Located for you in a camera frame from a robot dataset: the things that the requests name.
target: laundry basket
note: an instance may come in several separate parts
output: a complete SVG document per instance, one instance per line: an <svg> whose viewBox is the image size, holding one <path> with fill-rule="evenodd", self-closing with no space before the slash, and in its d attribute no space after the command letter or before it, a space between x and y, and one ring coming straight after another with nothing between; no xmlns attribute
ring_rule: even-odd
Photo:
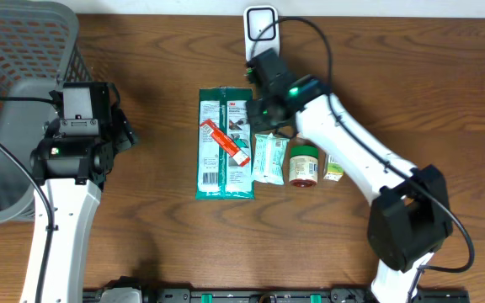
<svg viewBox="0 0 485 303"><path fill-rule="evenodd" d="M76 45L78 21L59 3L0 1L0 96L49 98L63 82L91 81ZM0 102L0 142L29 170L49 104ZM34 219L33 187L0 152L0 222Z"/></svg>

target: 3m package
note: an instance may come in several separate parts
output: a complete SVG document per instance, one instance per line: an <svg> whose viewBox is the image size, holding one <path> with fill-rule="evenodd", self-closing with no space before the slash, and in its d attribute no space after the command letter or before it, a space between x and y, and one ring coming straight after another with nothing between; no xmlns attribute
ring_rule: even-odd
<svg viewBox="0 0 485 303"><path fill-rule="evenodd" d="M198 125L211 120L246 155L251 157L252 140L246 115L249 88L200 90ZM252 161L241 167L225 152L211 133L199 128L196 199L253 199Z"/></svg>

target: small box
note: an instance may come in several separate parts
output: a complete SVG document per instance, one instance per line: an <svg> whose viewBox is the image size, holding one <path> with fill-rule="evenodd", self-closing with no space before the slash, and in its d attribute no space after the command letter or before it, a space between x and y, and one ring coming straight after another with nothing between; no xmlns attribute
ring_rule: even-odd
<svg viewBox="0 0 485 303"><path fill-rule="evenodd" d="M323 180L339 181L344 175L344 169L334 161L332 155L327 155L325 158L325 169L323 172Z"/></svg>

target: green and white packet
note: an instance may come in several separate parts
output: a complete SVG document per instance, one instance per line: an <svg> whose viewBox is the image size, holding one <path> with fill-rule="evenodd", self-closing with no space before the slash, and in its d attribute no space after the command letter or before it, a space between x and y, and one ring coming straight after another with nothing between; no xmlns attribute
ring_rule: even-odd
<svg viewBox="0 0 485 303"><path fill-rule="evenodd" d="M250 124L246 102L252 100L250 88L200 89L199 125L211 119L252 159ZM252 161L240 167L202 129L198 140L196 199L253 199Z"/></svg>
<svg viewBox="0 0 485 303"><path fill-rule="evenodd" d="M284 185L282 165L289 139L273 134L256 134L256 152L253 158L252 178L261 183Z"/></svg>

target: wooden table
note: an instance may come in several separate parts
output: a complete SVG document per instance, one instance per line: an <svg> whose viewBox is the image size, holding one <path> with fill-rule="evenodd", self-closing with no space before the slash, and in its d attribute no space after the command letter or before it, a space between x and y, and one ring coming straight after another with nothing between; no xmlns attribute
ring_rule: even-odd
<svg viewBox="0 0 485 303"><path fill-rule="evenodd" d="M197 201L198 90L247 87L243 18L83 15L79 45L97 80L116 83L141 143L119 155L89 241L86 287L121 275L195 288L369 284L369 207L353 182L314 189L257 183L256 200ZM315 18L332 39L337 94L398 154L446 176L453 211L477 248L465 287L485 302L485 20ZM322 42L281 26L300 75L324 77ZM17 302L33 225L0 225L0 302ZM433 264L459 266L456 230Z"/></svg>

